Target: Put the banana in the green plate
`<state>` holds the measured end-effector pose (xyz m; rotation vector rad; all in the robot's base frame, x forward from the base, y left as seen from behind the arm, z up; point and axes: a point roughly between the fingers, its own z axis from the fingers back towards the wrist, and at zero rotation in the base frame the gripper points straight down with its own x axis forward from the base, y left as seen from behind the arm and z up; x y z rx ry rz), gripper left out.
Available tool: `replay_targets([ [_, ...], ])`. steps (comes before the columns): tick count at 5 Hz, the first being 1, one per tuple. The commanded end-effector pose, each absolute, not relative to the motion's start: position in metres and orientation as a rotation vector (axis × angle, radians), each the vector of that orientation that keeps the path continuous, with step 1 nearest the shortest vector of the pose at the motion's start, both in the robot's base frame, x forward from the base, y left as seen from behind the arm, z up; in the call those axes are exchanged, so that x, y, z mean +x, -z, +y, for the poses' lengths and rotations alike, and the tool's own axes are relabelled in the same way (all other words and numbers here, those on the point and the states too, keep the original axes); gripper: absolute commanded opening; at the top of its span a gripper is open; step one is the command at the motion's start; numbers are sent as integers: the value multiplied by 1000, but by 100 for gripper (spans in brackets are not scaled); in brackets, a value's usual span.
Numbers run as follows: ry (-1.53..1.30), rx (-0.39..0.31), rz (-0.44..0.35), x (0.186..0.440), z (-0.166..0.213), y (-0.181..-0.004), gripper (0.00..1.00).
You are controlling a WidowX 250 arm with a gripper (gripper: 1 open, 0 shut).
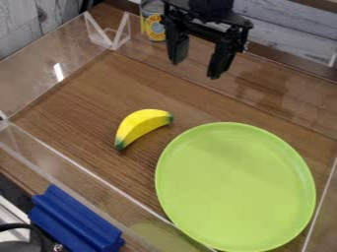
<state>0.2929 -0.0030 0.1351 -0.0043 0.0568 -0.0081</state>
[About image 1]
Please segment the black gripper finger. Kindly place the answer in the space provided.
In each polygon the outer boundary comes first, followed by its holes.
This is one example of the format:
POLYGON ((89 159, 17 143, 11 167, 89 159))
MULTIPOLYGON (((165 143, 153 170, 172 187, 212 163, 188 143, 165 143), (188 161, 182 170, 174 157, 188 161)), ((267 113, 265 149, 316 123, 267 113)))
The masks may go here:
POLYGON ((229 39, 221 39, 216 43, 213 55, 210 57, 210 64, 208 70, 208 77, 216 80, 222 73, 230 68, 236 56, 236 46, 229 39))
POLYGON ((190 37, 184 26, 172 19, 166 19, 165 28, 169 59, 178 65, 189 56, 190 37))

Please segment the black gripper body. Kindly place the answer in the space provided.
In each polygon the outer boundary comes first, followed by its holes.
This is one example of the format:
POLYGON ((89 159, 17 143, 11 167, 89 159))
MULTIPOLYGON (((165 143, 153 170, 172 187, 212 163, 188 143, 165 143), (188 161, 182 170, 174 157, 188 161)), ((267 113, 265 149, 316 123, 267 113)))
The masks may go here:
POLYGON ((233 12, 233 3, 234 0, 164 0, 164 20, 178 22, 190 34, 204 39, 224 36, 243 52, 255 25, 233 12))

